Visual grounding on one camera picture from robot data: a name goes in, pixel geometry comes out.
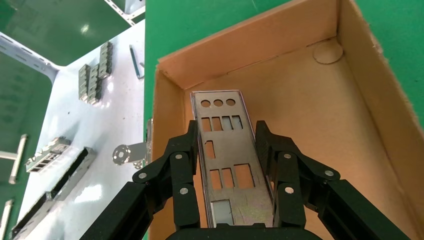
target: metal component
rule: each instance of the metal component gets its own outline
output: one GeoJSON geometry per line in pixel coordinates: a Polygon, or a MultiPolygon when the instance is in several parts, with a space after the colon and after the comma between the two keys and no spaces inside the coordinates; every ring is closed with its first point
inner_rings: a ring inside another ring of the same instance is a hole
{"type": "Polygon", "coordinates": [[[100,47],[100,60],[98,64],[98,78],[101,80],[109,77],[112,73],[112,54],[114,46],[110,41],[100,47]]]}
{"type": "Polygon", "coordinates": [[[102,98],[102,79],[99,78],[99,65],[96,64],[90,70],[88,79],[88,100],[87,102],[94,105],[102,98]]]}
{"type": "Polygon", "coordinates": [[[133,21],[134,18],[140,16],[141,14],[146,12],[146,1],[141,0],[142,7],[137,9],[131,14],[126,14],[124,11],[122,11],[112,0],[104,0],[107,5],[109,5],[116,13],[118,13],[119,16],[121,16],[130,26],[134,26],[135,23],[133,21]]]}
{"type": "Polygon", "coordinates": [[[3,215],[0,222],[0,239],[5,239],[6,227],[8,226],[9,216],[11,214],[13,200],[9,200],[4,204],[3,215]]]}
{"type": "Polygon", "coordinates": [[[90,66],[84,64],[78,71],[78,96],[79,99],[87,103],[89,94],[89,79],[90,79],[90,66]]]}
{"type": "Polygon", "coordinates": [[[199,157],[208,227],[213,228],[219,223],[214,222],[212,203],[222,200],[229,200],[234,225],[265,223],[271,227],[272,201],[256,155],[253,131],[241,93],[193,92],[191,97],[200,131],[199,157]],[[235,104],[229,105],[227,100],[233,100],[235,104]],[[202,102],[206,101],[209,104],[203,106],[202,102]],[[206,154],[208,143],[212,146],[212,155],[206,154]],[[240,165],[247,166],[245,174],[250,175],[246,178],[251,179],[247,187],[237,176],[236,168],[240,165]],[[221,184],[222,188],[214,189],[211,171],[218,170],[223,183],[223,169],[230,169],[233,187],[221,184]]]}
{"type": "Polygon", "coordinates": [[[16,184],[16,176],[18,175],[19,165],[21,165],[22,154],[24,153],[25,142],[28,135],[20,136],[19,145],[17,146],[17,153],[0,151],[0,159],[14,160],[12,171],[10,172],[9,183],[16,184]]]}
{"type": "Polygon", "coordinates": [[[146,143],[140,142],[132,145],[119,145],[112,154],[113,162],[117,165],[125,163],[139,163],[146,159],[146,143]]]}
{"type": "Polygon", "coordinates": [[[65,137],[56,137],[49,142],[40,152],[36,152],[35,156],[26,162],[26,172],[40,172],[56,160],[68,147],[71,141],[65,137]]]}
{"type": "Polygon", "coordinates": [[[112,160],[117,165],[132,163],[136,169],[142,169],[152,162],[152,119],[147,121],[146,142],[132,145],[119,145],[112,154],[112,160]]]}
{"type": "Polygon", "coordinates": [[[189,192],[189,190],[186,188],[186,187],[183,187],[183,188],[181,188],[180,190],[179,190],[179,193],[180,194],[182,194],[182,195],[185,195],[185,194],[187,194],[189,192]]]}
{"type": "Polygon", "coordinates": [[[292,193],[295,192],[295,190],[293,188],[289,187],[289,186],[284,188],[284,191],[288,194],[292,194],[292,193]]]}
{"type": "Polygon", "coordinates": [[[40,54],[0,32],[0,52],[46,75],[53,83],[60,67],[40,54]]]}
{"type": "Polygon", "coordinates": [[[137,78],[138,79],[142,79],[144,77],[144,75],[142,76],[140,74],[139,66],[137,64],[136,54],[134,52],[134,49],[133,49],[133,46],[132,45],[129,45],[129,51],[131,53],[132,64],[134,65],[134,69],[135,69],[135,75],[137,75],[137,78]]]}
{"type": "Polygon", "coordinates": [[[330,170],[326,170],[325,172],[325,175],[327,175],[327,176],[334,176],[334,172],[332,172],[332,171],[330,171],[330,170]]]}
{"type": "Polygon", "coordinates": [[[83,177],[95,159],[91,148],[85,147],[56,185],[46,191],[23,218],[12,228],[12,239],[25,239],[47,216],[58,201],[63,201],[83,177]]]}

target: cardboard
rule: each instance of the cardboard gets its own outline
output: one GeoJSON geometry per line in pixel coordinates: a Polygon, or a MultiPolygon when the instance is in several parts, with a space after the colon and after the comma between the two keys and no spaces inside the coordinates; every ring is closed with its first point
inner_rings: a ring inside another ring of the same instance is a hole
{"type": "MultiPolygon", "coordinates": [[[[241,90],[253,126],[265,120],[293,138],[411,239],[423,237],[423,134],[352,1],[291,1],[160,59],[157,69],[153,159],[194,118],[191,92],[241,90]]],[[[206,227],[199,169],[194,185],[206,227]]],[[[306,217],[306,229],[332,239],[315,212],[306,217]]],[[[152,240],[175,231],[172,199],[149,231],[152,240]]]]}

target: circular hole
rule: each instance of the circular hole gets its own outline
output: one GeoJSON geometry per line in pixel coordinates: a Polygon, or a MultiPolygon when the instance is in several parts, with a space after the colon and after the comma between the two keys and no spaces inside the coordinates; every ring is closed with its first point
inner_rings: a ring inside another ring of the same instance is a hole
{"type": "Polygon", "coordinates": [[[201,106],[204,108],[209,108],[209,106],[211,105],[211,102],[208,100],[203,100],[200,102],[201,106]]]}
{"type": "Polygon", "coordinates": [[[231,98],[227,99],[225,102],[228,106],[234,106],[236,104],[236,101],[234,101],[234,99],[231,99],[231,98]]]}
{"type": "Polygon", "coordinates": [[[216,99],[215,101],[213,101],[213,105],[217,106],[217,107],[221,107],[223,105],[223,101],[216,99]]]}

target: green surface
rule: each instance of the green surface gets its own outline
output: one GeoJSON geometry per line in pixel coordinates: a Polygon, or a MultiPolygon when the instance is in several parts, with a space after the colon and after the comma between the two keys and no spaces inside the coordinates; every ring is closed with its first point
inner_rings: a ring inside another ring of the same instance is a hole
{"type": "MultiPolygon", "coordinates": [[[[128,27],[103,0],[0,0],[0,32],[62,66],[128,27]]],[[[28,134],[22,165],[36,151],[51,89],[46,76],[0,52],[0,150],[16,152],[21,134],[28,134]]],[[[0,159],[0,214],[14,199],[7,235],[17,222],[28,180],[22,167],[18,183],[10,185],[12,165],[0,159]]]]}
{"type": "MultiPolygon", "coordinates": [[[[356,0],[424,126],[424,1],[356,0]]],[[[157,59],[287,0],[152,0],[146,5],[144,119],[157,59]]]]}
{"type": "Polygon", "coordinates": [[[49,78],[0,52],[0,151],[16,153],[21,135],[27,134],[16,184],[9,184],[13,161],[0,159],[0,213],[13,199],[7,233],[18,221],[27,185],[25,162],[37,148],[52,84],[49,78]]]}

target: white tabletop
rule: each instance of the white tabletop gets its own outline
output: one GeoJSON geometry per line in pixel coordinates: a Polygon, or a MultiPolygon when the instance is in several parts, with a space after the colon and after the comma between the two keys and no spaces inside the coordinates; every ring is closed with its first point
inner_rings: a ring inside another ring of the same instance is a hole
{"type": "Polygon", "coordinates": [[[78,240],[137,171],[132,164],[115,165],[112,152],[118,145],[143,141],[144,80],[137,79],[129,45],[137,61],[144,63],[145,21],[110,41],[112,75],[103,80],[102,99],[96,106],[79,100],[78,71],[84,64],[99,62],[100,47],[61,69],[54,80],[37,151],[60,136],[72,140],[76,151],[58,159],[60,164],[55,168],[29,175],[19,219],[57,183],[78,150],[93,148],[97,157],[69,196],[55,205],[28,240],[78,240]]]}

